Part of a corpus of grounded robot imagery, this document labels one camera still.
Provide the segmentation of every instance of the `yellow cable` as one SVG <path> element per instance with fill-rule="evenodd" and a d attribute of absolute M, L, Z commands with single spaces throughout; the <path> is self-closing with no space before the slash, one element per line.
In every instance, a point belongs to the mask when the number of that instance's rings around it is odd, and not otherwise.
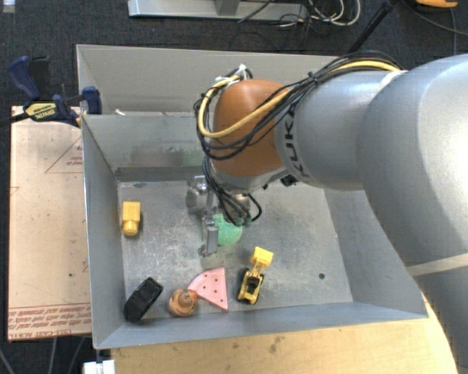
<path fill-rule="evenodd" d="M 357 66 L 369 66 L 371 68 L 383 69 L 384 71 L 400 71 L 394 65 L 387 64 L 386 62 L 381 61 L 371 61 L 371 60 L 363 60 L 363 61 L 356 61 L 356 62 L 349 62 L 348 64 L 343 64 L 336 69 L 333 69 L 332 72 L 338 69 L 347 69 L 347 68 L 356 68 Z"/>
<path fill-rule="evenodd" d="M 344 64 L 339 66 L 338 68 L 335 68 L 332 70 L 332 72 L 338 70 L 338 69 L 346 69 L 346 68 L 354 68 L 357 66 L 370 66 L 371 68 L 377 68 L 377 69 L 383 69 L 385 71 L 399 71 L 400 69 L 393 66 L 389 65 L 385 62 L 381 61 L 371 61 L 371 60 L 364 60 L 364 61 L 358 61 L 358 62 L 350 62 L 348 64 Z M 260 114 L 264 114 L 267 111 L 270 111 L 275 105 L 281 101 L 286 94 L 289 93 L 290 90 L 283 90 L 279 94 L 277 94 L 275 97 L 273 97 L 269 102 L 265 103 L 261 107 L 259 107 L 256 111 L 253 111 L 251 114 L 245 116 L 243 119 L 240 119 L 238 122 L 234 123 L 233 125 L 229 126 L 227 129 L 221 130 L 220 132 L 208 132 L 203 125 L 203 116 L 204 116 L 204 111 L 206 110 L 207 103 L 211 99 L 211 96 L 215 92 L 215 89 L 218 89 L 219 87 L 225 86 L 227 83 L 231 82 L 232 80 L 237 80 L 239 79 L 238 76 L 231 76 L 228 79 L 221 80 L 220 82 L 216 83 L 213 85 L 206 93 L 205 97 L 203 97 L 203 100 L 201 101 L 201 106 L 200 110 L 198 112 L 197 116 L 197 125 L 199 127 L 200 133 L 204 137 L 208 137 L 210 139 L 220 139 L 222 137 L 228 136 L 229 134 L 235 132 L 236 130 L 239 130 L 242 128 L 246 123 L 251 121 L 252 119 L 256 118 Z"/>

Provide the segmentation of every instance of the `yellow clamp label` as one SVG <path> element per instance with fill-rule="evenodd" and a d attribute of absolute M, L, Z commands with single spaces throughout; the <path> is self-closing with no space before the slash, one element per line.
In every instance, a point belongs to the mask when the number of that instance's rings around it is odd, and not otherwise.
<path fill-rule="evenodd" d="M 26 108 L 25 112 L 33 119 L 40 121 L 48 116 L 53 116 L 56 113 L 55 104 L 48 103 L 35 103 Z"/>

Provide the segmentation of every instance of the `yellow toy truck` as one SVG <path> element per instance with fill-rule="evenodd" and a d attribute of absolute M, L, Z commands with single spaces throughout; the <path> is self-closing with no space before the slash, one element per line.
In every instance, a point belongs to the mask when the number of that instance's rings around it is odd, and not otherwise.
<path fill-rule="evenodd" d="M 254 264 L 253 269 L 251 271 L 249 269 L 243 271 L 237 295 L 238 301 L 247 302 L 250 305 L 257 303 L 260 287 L 264 282 L 264 275 L 261 271 L 271 265 L 273 255 L 274 253 L 266 249 L 258 246 L 255 247 L 250 259 L 251 263 Z"/>

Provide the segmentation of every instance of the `bin floor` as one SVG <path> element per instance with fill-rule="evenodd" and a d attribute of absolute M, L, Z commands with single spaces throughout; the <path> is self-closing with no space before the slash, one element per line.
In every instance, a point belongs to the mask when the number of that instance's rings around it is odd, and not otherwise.
<path fill-rule="evenodd" d="M 185 204 L 186 182 L 119 183 L 119 204 L 140 201 L 141 229 L 132 238 L 121 236 L 125 290 L 128 298 L 147 277 L 165 288 L 144 318 L 169 317 L 168 297 L 205 270 L 226 269 L 229 311 L 269 309 L 294 305 L 351 302 L 352 295 L 338 239 L 324 191 L 306 185 L 289 188 L 271 184 L 253 196 L 263 214 L 234 245 L 219 246 L 215 254 L 200 254 L 200 215 Z M 251 267 L 255 246 L 274 253 L 264 270 L 257 304 L 236 300 L 239 275 Z M 220 312 L 200 301 L 197 313 Z"/>

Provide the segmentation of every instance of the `pink triangle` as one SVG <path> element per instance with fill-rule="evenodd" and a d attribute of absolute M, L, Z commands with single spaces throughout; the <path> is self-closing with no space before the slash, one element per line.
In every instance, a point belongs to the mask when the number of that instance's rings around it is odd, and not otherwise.
<path fill-rule="evenodd" d="M 227 285 L 225 268 L 207 270 L 197 276 L 188 289 L 195 291 L 199 297 L 220 309 L 227 310 Z"/>

